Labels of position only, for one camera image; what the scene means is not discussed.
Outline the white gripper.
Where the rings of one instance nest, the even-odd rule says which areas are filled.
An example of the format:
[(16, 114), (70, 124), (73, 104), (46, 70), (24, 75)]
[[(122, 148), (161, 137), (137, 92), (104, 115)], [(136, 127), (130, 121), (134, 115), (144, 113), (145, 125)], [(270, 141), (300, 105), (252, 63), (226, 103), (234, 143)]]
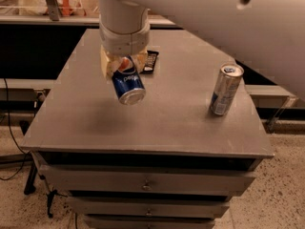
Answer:
[(103, 46), (100, 48), (101, 70), (107, 80), (111, 80), (120, 67), (122, 62), (120, 56), (131, 55), (137, 71), (141, 73), (144, 70), (148, 57), (145, 49), (150, 40), (149, 23), (145, 23), (140, 31), (133, 33), (113, 32), (103, 24), (100, 24), (99, 31)]

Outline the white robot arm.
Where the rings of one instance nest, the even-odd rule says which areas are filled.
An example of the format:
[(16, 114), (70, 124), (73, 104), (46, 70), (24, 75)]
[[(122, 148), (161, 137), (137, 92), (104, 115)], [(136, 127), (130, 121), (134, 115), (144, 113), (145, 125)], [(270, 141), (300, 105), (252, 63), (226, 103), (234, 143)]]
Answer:
[(149, 10), (305, 99), (305, 0), (99, 0), (106, 51), (148, 45)]

